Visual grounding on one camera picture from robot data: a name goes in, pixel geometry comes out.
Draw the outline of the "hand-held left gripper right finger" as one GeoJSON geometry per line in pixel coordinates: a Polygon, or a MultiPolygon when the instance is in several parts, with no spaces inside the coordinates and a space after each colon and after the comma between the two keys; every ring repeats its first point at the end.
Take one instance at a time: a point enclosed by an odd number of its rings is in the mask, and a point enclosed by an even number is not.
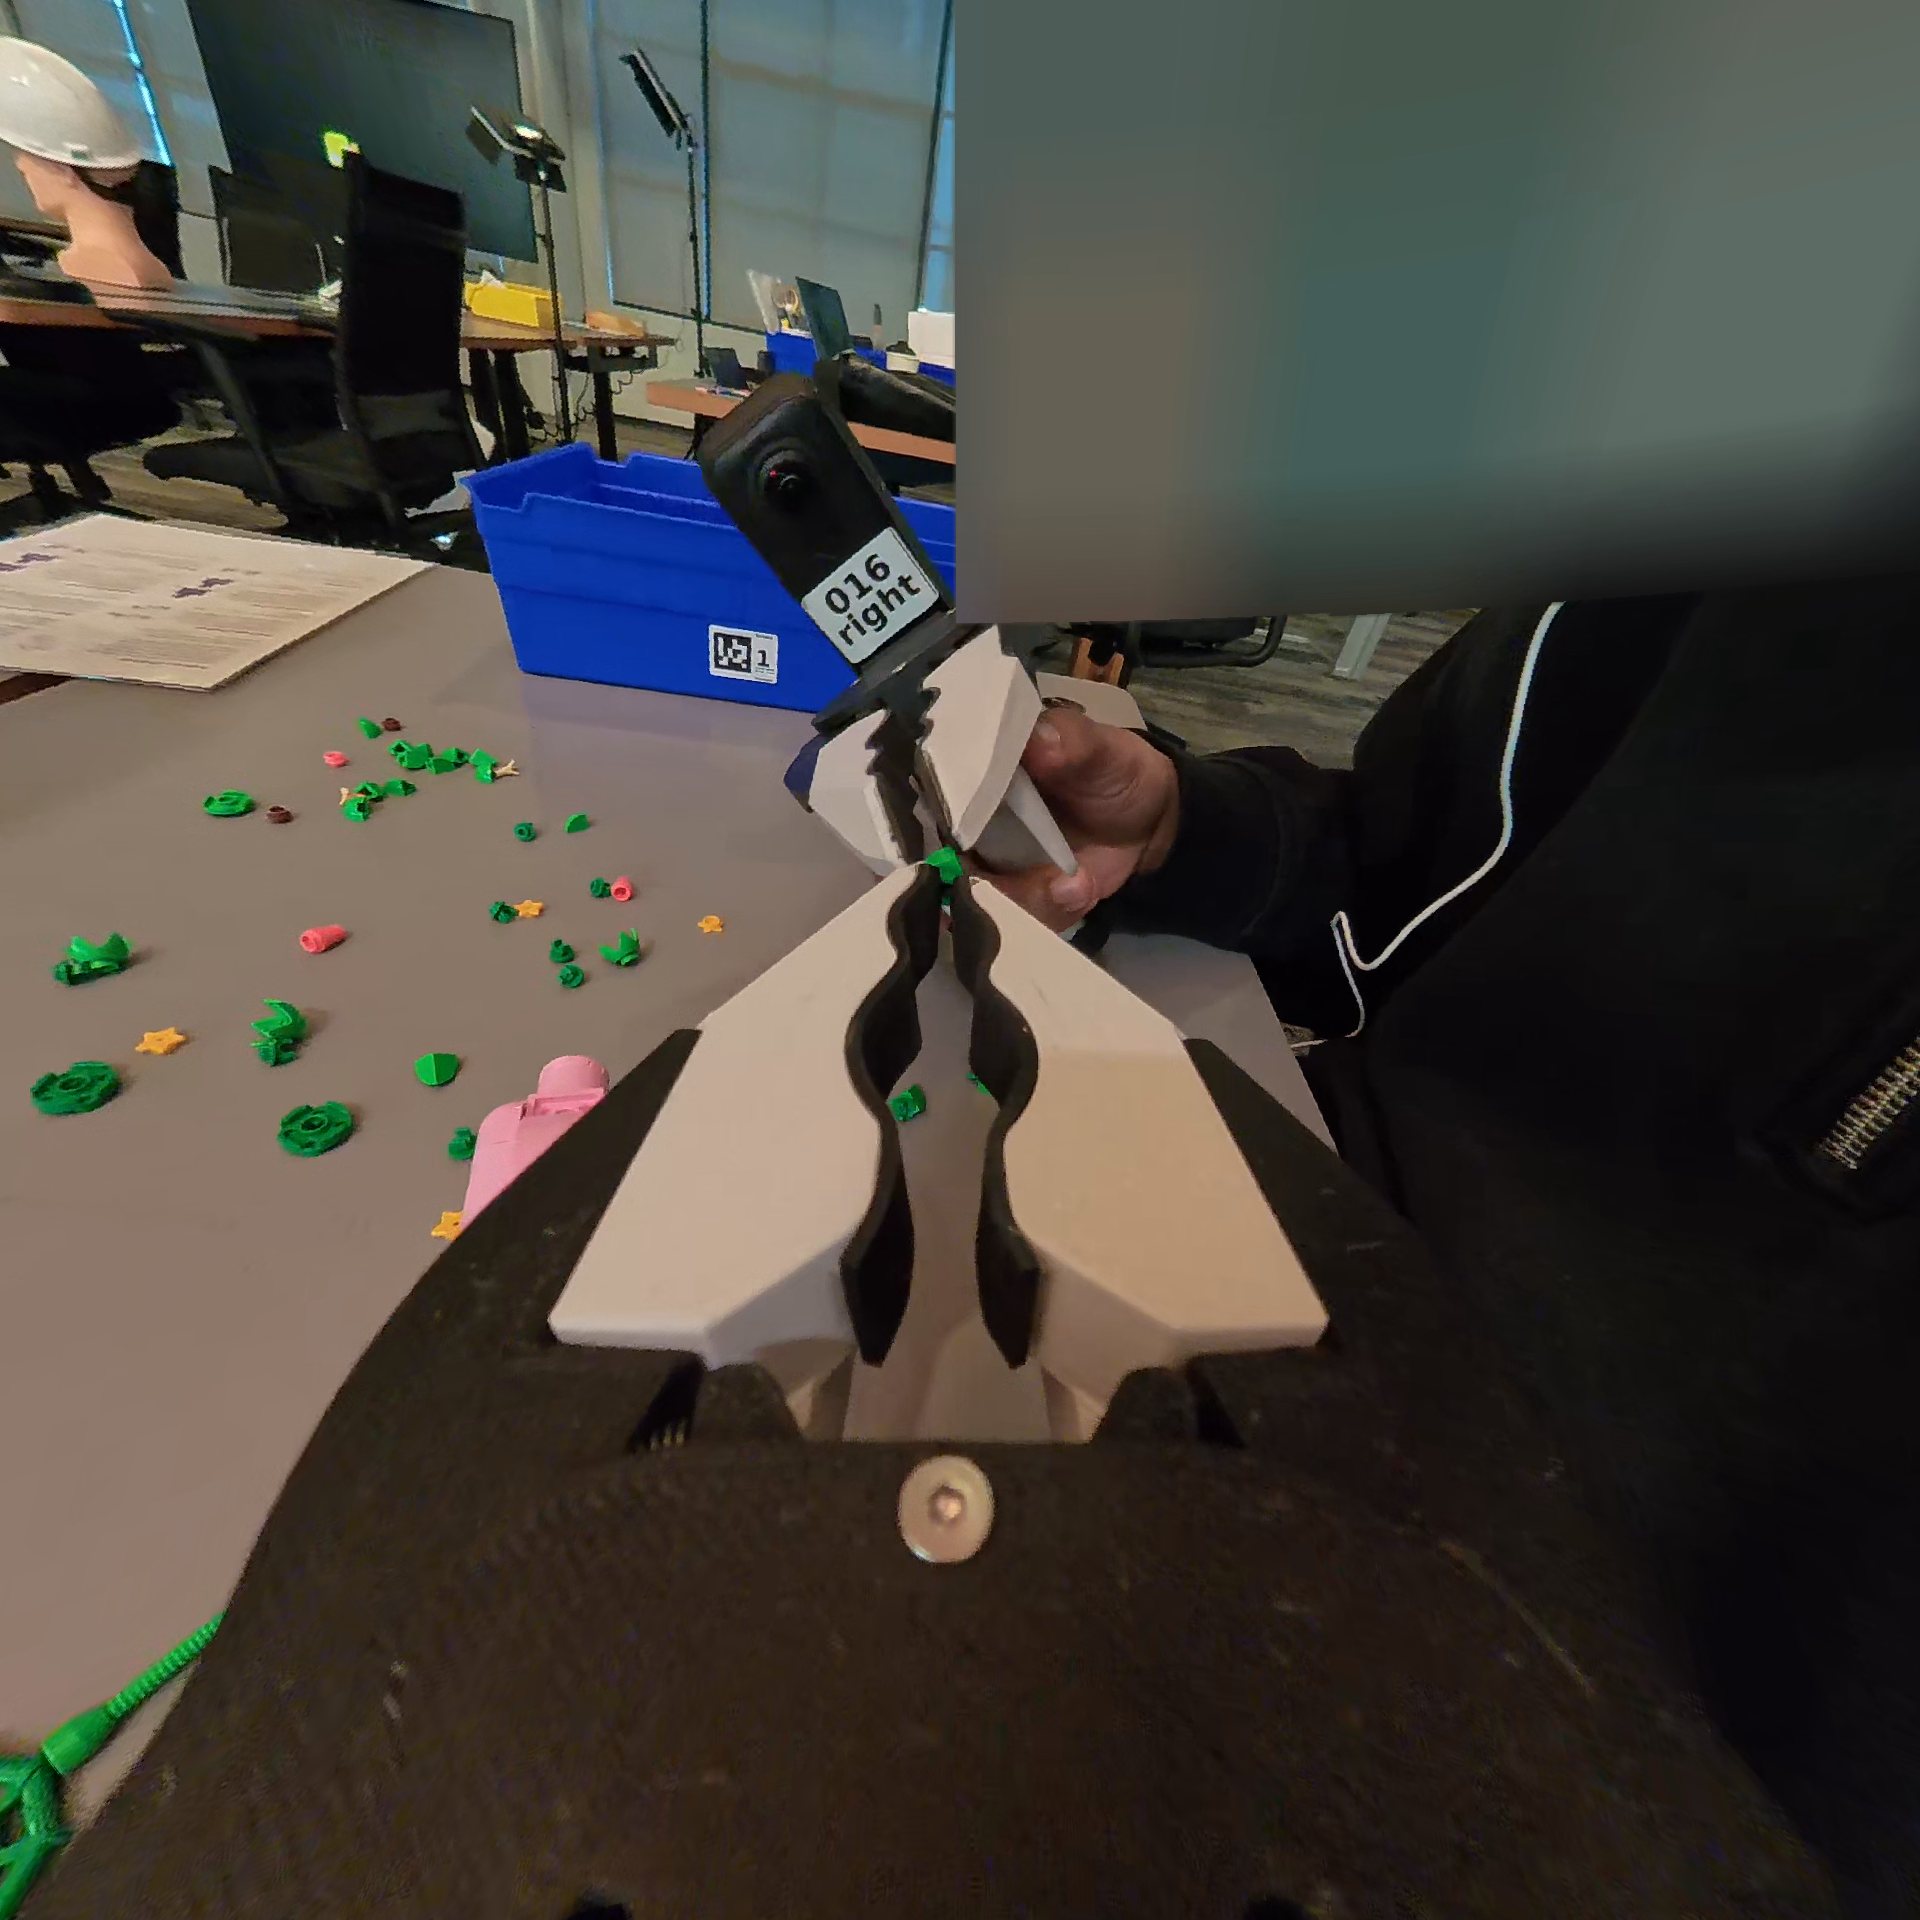
{"type": "Polygon", "coordinates": [[[1308,1352],[1329,1308],[1175,1022],[985,882],[952,903],[970,1067],[1000,1096],[977,1297],[1038,1372],[1047,1432],[1086,1443],[1122,1384],[1308,1352]]]}

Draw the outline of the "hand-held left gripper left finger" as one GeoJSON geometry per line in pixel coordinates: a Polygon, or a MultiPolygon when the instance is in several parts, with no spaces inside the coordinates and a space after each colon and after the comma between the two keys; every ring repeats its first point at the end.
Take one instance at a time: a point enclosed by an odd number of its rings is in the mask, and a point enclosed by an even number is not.
{"type": "Polygon", "coordinates": [[[703,1020],[548,1314],[571,1348],[759,1364],[812,1438],[922,1438],[940,1186],[897,1096],[935,871],[879,881],[703,1020]]]}

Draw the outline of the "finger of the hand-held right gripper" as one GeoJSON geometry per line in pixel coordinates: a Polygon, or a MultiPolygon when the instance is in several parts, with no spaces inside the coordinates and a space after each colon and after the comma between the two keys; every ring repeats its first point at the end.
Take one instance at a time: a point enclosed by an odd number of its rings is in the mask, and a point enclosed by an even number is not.
{"type": "Polygon", "coordinates": [[[991,873],[1080,873],[1065,831],[1024,768],[1042,697],[1001,631],[960,641],[920,690],[920,792],[945,841],[991,873]]]}
{"type": "Polygon", "coordinates": [[[914,754],[892,716],[862,716],[818,734],[786,766],[785,786],[872,873],[924,863],[914,754]]]}

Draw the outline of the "person's right forearm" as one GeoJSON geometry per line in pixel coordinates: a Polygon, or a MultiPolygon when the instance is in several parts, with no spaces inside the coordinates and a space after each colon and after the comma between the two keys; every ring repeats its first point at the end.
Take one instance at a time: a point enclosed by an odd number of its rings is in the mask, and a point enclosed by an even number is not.
{"type": "Polygon", "coordinates": [[[1280,747],[1167,756],[1180,828],[1115,895],[1115,927],[1251,958],[1279,1016],[1326,1041],[1359,1033],[1523,854],[1499,753],[1399,744],[1351,771],[1280,747]]]}

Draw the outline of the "person's right hand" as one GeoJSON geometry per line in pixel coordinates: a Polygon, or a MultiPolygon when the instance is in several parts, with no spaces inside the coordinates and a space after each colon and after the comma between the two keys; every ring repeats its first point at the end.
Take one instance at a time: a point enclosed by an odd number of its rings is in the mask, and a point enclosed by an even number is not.
{"type": "Polygon", "coordinates": [[[1049,705],[1022,768],[1064,831],[1075,871],[1047,863],[1017,871],[975,855],[967,864],[1047,929],[1080,929],[1168,857],[1180,828],[1177,766],[1148,736],[1049,705]]]}

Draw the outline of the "blue storage bin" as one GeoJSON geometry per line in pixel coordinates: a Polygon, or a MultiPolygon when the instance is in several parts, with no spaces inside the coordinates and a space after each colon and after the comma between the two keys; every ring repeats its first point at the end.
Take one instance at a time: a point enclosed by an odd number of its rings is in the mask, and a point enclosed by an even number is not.
{"type": "MultiPolygon", "coordinates": [[[[817,361],[817,344],[804,332],[769,330],[761,337],[759,369],[771,374],[809,376],[817,361]]],[[[943,388],[953,388],[953,370],[940,364],[922,361],[912,353],[886,353],[872,344],[856,344],[856,358],[902,376],[926,377],[943,388]]]]}
{"type": "Polygon", "coordinates": [[[571,444],[467,492],[526,674],[793,713],[856,681],[695,463],[571,444]]]}

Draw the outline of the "black long bag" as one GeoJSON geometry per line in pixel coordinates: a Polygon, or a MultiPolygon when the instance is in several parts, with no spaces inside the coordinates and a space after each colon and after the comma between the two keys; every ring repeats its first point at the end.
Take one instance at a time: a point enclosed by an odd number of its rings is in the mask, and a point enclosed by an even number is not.
{"type": "Polygon", "coordinates": [[[836,408],[851,425],[956,446],[953,387],[924,374],[897,374],[849,353],[833,361],[836,408]]]}

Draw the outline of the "pink brick-built toy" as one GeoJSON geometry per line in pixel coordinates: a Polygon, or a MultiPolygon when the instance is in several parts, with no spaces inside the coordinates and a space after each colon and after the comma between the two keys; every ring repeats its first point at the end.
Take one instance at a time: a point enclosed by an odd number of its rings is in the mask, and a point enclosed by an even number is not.
{"type": "Polygon", "coordinates": [[[496,1106],[476,1130],[462,1206],[471,1226],[529,1167],[564,1138],[611,1088],[609,1067],[592,1056],[568,1055],[539,1070],[536,1090],[496,1106]]]}

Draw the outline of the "studio light stand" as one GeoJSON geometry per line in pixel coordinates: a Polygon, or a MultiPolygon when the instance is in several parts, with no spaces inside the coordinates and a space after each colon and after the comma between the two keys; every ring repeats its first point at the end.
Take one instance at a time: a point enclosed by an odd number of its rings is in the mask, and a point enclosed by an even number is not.
{"type": "Polygon", "coordinates": [[[710,376],[707,350],[707,238],[705,238],[705,144],[700,130],[681,106],[672,88],[666,82],[658,65],[642,51],[631,48],[620,58],[631,72],[633,82],[655,114],[663,138],[684,158],[687,201],[688,201],[688,265],[690,265],[690,298],[688,316],[692,326],[692,369],[698,377],[710,376]]]}
{"type": "Polygon", "coordinates": [[[531,188],[536,201],[536,238],[545,260],[551,302],[551,355],[555,367],[555,423],[563,444],[576,441],[576,419],[569,396],[569,350],[564,302],[560,295],[560,255],[555,240],[554,195],[564,190],[564,151],[538,123],[522,114],[471,108],[468,143],[484,161],[505,161],[514,176],[531,188]]]}

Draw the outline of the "scattered small toy pieces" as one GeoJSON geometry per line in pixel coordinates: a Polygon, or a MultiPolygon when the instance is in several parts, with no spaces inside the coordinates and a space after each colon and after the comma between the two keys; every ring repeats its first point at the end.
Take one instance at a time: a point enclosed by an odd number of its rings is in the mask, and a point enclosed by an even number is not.
{"type": "Polygon", "coordinates": [[[204,1218],[280,1249],[320,1201],[282,1164],[352,1140],[467,1180],[471,1120],[548,1055],[612,1063],[628,979],[718,976],[718,868],[672,892],[607,811],[539,814],[513,756],[375,732],[315,756],[311,794],[160,794],[106,807],[39,879],[6,855],[6,1115],[140,1233],[204,1218]]]}

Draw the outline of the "person's black jacket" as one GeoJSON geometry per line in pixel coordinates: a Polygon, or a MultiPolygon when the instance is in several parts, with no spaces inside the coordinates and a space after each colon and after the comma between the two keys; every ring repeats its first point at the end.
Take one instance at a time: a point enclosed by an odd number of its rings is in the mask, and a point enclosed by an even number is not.
{"type": "Polygon", "coordinates": [[[1915,1915],[1915,574],[1480,616],[1354,747],[1523,854],[1354,1044],[1691,1690],[1915,1915]]]}

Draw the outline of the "black monitor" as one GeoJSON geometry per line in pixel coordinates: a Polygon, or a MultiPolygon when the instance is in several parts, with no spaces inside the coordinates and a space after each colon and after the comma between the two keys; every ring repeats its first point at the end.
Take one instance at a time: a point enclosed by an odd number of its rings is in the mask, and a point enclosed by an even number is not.
{"type": "Polygon", "coordinates": [[[531,190],[468,140],[474,110],[522,113],[514,27],[419,3],[187,4],[228,174],[320,212],[343,186],[331,161],[464,200],[468,249],[532,264],[531,190]]]}

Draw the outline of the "printed paper sheet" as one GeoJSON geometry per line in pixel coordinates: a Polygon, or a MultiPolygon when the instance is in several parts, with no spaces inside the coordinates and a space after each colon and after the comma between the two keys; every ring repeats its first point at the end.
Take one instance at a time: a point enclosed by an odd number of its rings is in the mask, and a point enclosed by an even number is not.
{"type": "Polygon", "coordinates": [[[428,562],[86,514],[2,543],[2,671],[216,690],[428,562]]]}

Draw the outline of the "mannequin head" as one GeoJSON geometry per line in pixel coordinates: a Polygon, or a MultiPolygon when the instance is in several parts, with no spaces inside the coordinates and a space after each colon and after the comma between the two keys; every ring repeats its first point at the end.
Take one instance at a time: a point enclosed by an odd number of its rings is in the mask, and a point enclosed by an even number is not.
{"type": "Polygon", "coordinates": [[[138,231],[134,188],[145,161],[86,168],[14,151],[14,164],[36,211],[66,228],[59,271],[88,289],[170,291],[170,271],[138,231]]]}

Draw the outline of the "white hard hat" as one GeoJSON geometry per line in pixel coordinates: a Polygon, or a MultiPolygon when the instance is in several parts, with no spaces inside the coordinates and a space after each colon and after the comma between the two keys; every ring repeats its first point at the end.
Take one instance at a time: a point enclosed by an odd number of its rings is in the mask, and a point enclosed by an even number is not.
{"type": "Polygon", "coordinates": [[[145,151],[103,89],[58,54],[2,38],[2,140],[82,171],[131,169],[145,151]]]}

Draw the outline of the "green stem with web disc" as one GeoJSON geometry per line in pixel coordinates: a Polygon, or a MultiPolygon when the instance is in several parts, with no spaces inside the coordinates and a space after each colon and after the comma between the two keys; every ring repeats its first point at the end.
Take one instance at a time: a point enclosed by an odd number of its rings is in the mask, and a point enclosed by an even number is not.
{"type": "Polygon", "coordinates": [[[207,1654],[223,1625],[224,1615],[214,1617],[107,1700],[63,1721],[36,1746],[2,1755],[6,1919],[18,1915],[50,1862],[74,1839],[64,1822],[68,1780],[97,1762],[126,1724],[207,1654]]]}

